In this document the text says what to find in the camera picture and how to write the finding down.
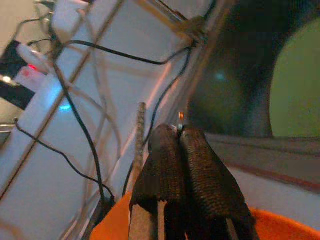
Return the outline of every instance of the orange plastic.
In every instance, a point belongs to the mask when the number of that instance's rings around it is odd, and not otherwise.
[[[90,240],[128,240],[129,203],[125,195],[104,220],[94,228]],[[260,240],[320,240],[320,232],[292,219],[265,210],[250,208]]]

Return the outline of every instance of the red light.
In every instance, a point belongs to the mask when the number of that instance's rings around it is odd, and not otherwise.
[[[38,71],[37,68],[34,65],[28,64],[28,67],[33,69],[33,70],[35,70],[35,71]]]

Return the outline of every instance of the blue led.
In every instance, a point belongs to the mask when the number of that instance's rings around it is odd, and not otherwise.
[[[63,105],[63,106],[60,106],[59,109],[62,110],[62,111],[67,111],[71,108],[70,105]]]

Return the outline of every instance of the orange object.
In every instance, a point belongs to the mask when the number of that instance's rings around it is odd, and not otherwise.
[[[129,204],[131,193],[126,194],[94,228],[90,240],[128,240]],[[260,240],[320,240],[320,232],[292,219],[269,211],[250,208],[256,220]]]

